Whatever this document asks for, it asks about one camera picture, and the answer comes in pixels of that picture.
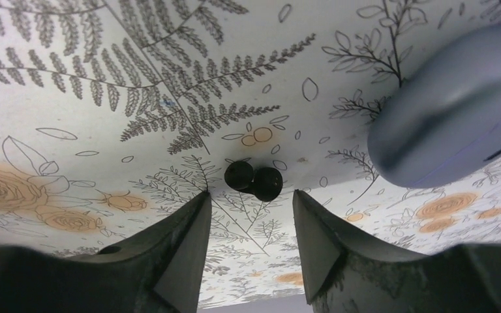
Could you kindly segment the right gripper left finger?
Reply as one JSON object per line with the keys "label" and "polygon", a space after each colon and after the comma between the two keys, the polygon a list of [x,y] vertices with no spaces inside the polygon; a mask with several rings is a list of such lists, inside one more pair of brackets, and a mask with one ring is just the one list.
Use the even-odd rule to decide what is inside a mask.
{"label": "right gripper left finger", "polygon": [[96,254],[0,245],[0,312],[196,312],[210,227],[201,192]]}

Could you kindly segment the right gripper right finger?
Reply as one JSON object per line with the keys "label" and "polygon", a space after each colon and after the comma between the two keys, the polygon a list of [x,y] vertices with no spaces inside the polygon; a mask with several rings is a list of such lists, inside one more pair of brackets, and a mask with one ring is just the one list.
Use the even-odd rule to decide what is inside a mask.
{"label": "right gripper right finger", "polygon": [[425,255],[344,221],[293,194],[308,305],[315,312],[501,312],[501,243]]}

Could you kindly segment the black earbud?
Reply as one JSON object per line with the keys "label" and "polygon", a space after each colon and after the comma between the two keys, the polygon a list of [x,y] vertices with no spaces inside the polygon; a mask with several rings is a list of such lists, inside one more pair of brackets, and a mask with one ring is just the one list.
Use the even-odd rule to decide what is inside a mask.
{"label": "black earbud", "polygon": [[255,170],[245,161],[231,163],[224,172],[225,183],[233,190],[251,194],[262,202],[275,200],[283,189],[283,178],[276,168]]}

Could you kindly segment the lavender earbud charging case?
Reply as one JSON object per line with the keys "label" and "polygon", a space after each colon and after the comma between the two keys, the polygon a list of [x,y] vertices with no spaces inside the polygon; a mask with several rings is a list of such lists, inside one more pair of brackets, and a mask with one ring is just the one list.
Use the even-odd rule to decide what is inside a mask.
{"label": "lavender earbud charging case", "polygon": [[501,24],[437,51],[370,127],[370,159],[406,188],[453,183],[501,157]]}

